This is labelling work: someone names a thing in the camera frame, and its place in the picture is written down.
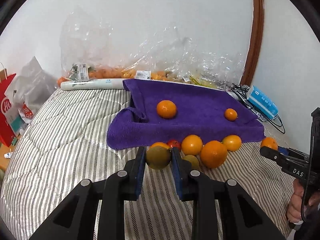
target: clear plastic wrap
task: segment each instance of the clear plastic wrap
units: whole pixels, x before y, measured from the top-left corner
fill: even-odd
[[[112,28],[104,19],[96,20],[81,8],[66,19],[60,34],[62,75],[70,80],[89,80],[78,75],[78,66],[86,64],[87,72],[96,67],[108,68]]]
[[[155,32],[137,52],[109,66],[111,31],[106,21],[94,20],[81,9],[70,14],[60,36],[60,81],[139,78],[226,90],[232,83],[239,83],[244,71],[241,54],[221,57],[198,52],[192,39],[181,38],[174,25]]]

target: red tomato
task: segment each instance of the red tomato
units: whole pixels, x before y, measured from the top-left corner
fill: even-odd
[[[167,142],[167,145],[169,145],[170,148],[177,147],[179,151],[181,151],[181,143],[179,143],[177,140],[170,140]]]

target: price label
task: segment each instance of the price label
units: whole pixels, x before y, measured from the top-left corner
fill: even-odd
[[[188,76],[183,76],[182,78],[183,78],[183,80],[184,80],[185,82],[189,82],[189,81],[190,81],[190,78],[189,78]]]
[[[78,65],[78,80],[89,81],[88,65],[86,63]]]
[[[134,78],[150,80],[151,79],[151,71],[138,70],[136,72],[136,76]]]

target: wooden door frame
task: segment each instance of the wooden door frame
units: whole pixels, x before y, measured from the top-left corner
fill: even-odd
[[[254,72],[257,67],[262,36],[264,27],[264,0],[253,0],[253,19],[250,45],[247,54],[247,60],[244,66],[244,73],[241,78],[240,84],[251,85]]]

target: finger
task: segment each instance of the finger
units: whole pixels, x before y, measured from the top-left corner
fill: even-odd
[[[302,197],[303,196],[303,192],[304,192],[304,188],[303,186],[300,184],[298,179],[295,179],[293,181],[293,192],[295,193],[295,195]]]
[[[287,213],[287,217],[291,223],[298,223],[300,221],[300,219],[293,217],[289,212]]]
[[[309,206],[314,205],[315,203],[317,203],[320,200],[320,192],[317,191],[315,192],[309,199]]]
[[[291,217],[292,219],[297,220],[294,222],[294,223],[296,223],[301,220],[301,213],[300,213],[300,211],[297,211],[292,205],[289,205],[288,211],[287,211],[287,217],[288,218]]]
[[[296,211],[299,211],[299,213],[300,213],[302,199],[299,196],[293,194],[290,199],[290,204]]]

